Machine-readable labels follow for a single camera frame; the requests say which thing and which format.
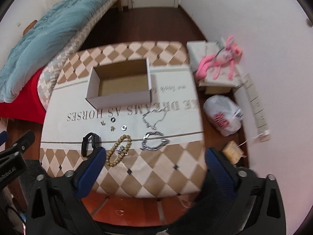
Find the red fabric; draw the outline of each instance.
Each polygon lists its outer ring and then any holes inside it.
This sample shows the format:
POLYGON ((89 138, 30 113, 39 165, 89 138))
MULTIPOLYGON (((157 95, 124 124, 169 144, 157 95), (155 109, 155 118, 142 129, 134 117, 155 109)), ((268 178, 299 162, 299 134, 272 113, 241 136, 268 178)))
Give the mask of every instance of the red fabric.
POLYGON ((38 97, 37 84, 39 69, 24 86, 18 97, 12 103, 0 103, 0 117, 22 119, 43 124, 46 110, 38 97))

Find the smartwatch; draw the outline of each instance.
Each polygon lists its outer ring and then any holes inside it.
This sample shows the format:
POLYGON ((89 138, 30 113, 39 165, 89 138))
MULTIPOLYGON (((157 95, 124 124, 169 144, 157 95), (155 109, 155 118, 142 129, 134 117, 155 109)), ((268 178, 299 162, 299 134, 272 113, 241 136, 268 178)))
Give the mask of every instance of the smartwatch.
POLYGON ((88 133, 85 137, 83 137, 83 141, 81 143, 81 155, 82 155, 82 157, 89 157, 90 156, 90 155, 87 155, 87 147, 88 147, 88 141, 89 141, 90 137, 91 137, 91 146, 92 146, 93 150, 95 150, 97 147, 100 146, 100 137, 93 132, 88 133))

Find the teal comforter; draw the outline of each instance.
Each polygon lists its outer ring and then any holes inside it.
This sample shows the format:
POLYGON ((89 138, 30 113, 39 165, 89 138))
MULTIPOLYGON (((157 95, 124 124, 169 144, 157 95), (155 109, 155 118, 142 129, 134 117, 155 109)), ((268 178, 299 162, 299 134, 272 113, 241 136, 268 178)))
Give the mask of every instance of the teal comforter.
POLYGON ((51 8, 12 48, 0 71, 0 102, 12 102, 108 0, 64 0, 51 8))

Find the open white box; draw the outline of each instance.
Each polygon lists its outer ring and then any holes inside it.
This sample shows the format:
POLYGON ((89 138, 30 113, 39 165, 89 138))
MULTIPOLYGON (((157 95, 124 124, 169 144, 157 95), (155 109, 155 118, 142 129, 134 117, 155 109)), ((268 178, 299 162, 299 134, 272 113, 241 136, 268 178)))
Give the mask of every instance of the open white box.
POLYGON ((148 59, 128 60, 91 69, 86 100, 97 110, 151 103, 148 59))

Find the silver necklace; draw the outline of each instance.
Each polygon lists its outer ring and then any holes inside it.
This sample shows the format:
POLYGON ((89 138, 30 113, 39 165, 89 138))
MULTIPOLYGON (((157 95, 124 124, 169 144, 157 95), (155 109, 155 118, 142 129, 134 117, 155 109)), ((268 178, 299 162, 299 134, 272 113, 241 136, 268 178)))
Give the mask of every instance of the silver necklace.
POLYGON ((167 112, 167 110, 166 110, 166 107, 165 107, 165 108, 163 108, 163 109, 154 109, 154 110, 150 109, 150 110, 148 110, 147 113, 143 114, 143 116, 142 116, 143 122, 146 124, 147 128, 150 128, 150 127, 151 127, 153 130, 155 130, 155 132, 147 132, 147 133, 142 137, 142 143, 141 143, 141 148, 140 148, 141 150, 156 151, 156 150, 159 150, 161 147, 164 147, 165 145, 167 145, 167 144, 170 142, 170 140, 166 139, 166 138, 164 137, 164 134, 163 134, 162 132, 157 131, 157 128, 156 128, 157 123, 159 123, 159 122, 161 122, 161 121, 164 120, 164 118, 165 118, 165 116, 166 116, 166 112, 167 112), (145 119, 145 117, 146 117, 149 113, 152 113, 152 112, 157 112, 157 113, 159 113, 159 112, 161 112, 161 111, 164 111, 164 116, 163 116, 163 118, 161 118, 161 119, 159 119, 158 121, 156 121, 153 125, 150 125, 149 122, 145 119), (161 143, 160 143, 159 145, 155 146, 155 147, 150 147, 150 146, 148 146, 148 145, 147 145, 147 141, 148 141, 148 137, 149 137, 150 135, 158 135, 158 136, 160 136, 161 143))

